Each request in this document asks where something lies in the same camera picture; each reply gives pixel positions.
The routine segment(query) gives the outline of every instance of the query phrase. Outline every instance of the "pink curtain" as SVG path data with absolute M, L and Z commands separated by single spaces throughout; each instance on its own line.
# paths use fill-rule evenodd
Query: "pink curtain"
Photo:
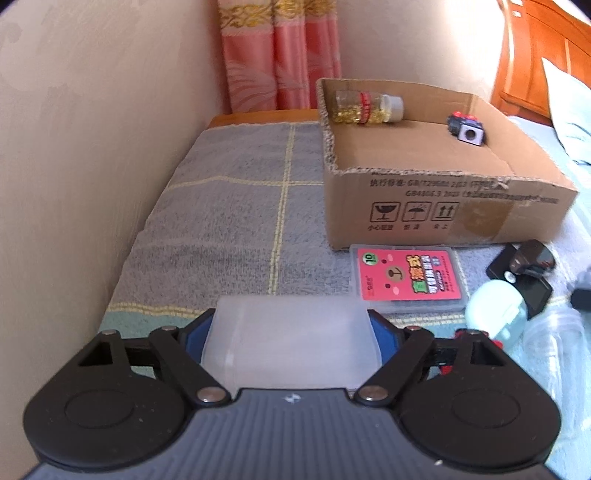
M 340 77 L 336 0 L 218 0 L 233 112 L 316 108 Z

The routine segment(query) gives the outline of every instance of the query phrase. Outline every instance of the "light blue pillow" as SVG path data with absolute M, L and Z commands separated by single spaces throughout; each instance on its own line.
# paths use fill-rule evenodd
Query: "light blue pillow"
M 556 135 L 570 158 L 591 165 L 591 89 L 551 61 L 542 63 Z

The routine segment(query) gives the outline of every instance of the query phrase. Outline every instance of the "transparent plastic case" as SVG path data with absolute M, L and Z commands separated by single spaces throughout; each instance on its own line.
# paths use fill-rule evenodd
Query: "transparent plastic case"
M 448 247 L 352 245 L 351 286 L 380 313 L 460 312 L 468 295 Z

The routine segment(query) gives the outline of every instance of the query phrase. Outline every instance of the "wooden headboard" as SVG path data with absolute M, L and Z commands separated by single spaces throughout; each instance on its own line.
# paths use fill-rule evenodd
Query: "wooden headboard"
M 497 0 L 505 34 L 491 103 L 506 115 L 551 124 L 542 57 L 591 87 L 591 26 L 552 0 Z

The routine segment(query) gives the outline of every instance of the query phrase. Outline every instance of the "open cardboard box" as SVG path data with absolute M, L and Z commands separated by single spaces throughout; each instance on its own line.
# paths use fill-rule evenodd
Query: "open cardboard box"
M 335 92 L 402 97 L 397 124 L 331 120 Z M 321 79 L 326 229 L 352 244 L 470 245 L 551 240 L 577 191 L 544 150 L 476 95 L 387 80 Z M 486 143 L 447 130 L 454 111 L 483 123 Z

